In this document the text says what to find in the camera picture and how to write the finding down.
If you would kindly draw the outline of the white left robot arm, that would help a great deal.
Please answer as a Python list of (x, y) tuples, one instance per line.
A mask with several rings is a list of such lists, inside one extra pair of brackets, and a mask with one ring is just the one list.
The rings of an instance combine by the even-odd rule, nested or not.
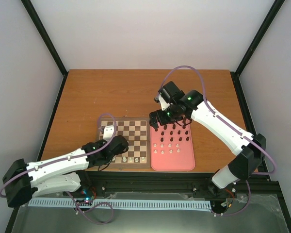
[(127, 140), (117, 135), (106, 141), (90, 142), (70, 152), (45, 161), (25, 163), (18, 159), (2, 178), (0, 197), (6, 198), (10, 208), (19, 207), (32, 198), (55, 192), (78, 192), (87, 195), (91, 183), (81, 174), (94, 166), (107, 165), (129, 149)]

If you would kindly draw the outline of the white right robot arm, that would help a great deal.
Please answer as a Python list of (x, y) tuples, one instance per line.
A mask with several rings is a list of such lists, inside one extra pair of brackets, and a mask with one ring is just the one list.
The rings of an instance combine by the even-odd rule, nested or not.
[(195, 121), (218, 137), (235, 155), (226, 166), (219, 169), (208, 183), (208, 191), (218, 196), (222, 189), (236, 181), (246, 181), (264, 161), (266, 139), (238, 127), (216, 111), (206, 98), (196, 90), (168, 93), (160, 91), (156, 99), (159, 110), (149, 114), (149, 124), (154, 129), (175, 124), (181, 120)]

